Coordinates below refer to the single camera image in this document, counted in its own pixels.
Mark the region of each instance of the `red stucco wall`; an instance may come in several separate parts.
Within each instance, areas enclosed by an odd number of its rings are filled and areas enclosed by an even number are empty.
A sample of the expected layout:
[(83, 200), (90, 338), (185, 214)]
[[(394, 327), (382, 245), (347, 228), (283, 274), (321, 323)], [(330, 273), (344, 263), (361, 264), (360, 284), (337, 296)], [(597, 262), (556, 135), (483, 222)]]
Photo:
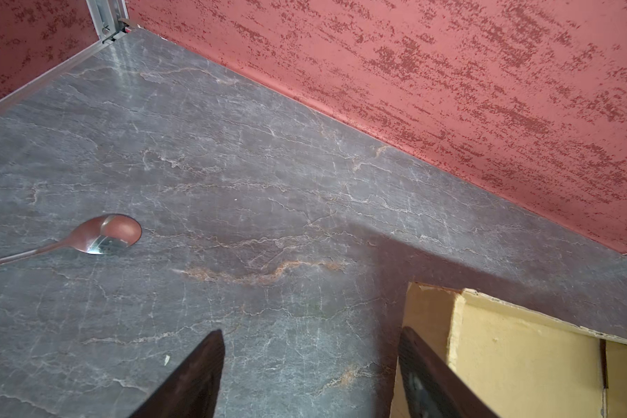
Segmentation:
[(0, 98), (97, 40), (85, 0), (0, 0)]
[(627, 251), (627, 0), (131, 0), (148, 29)]

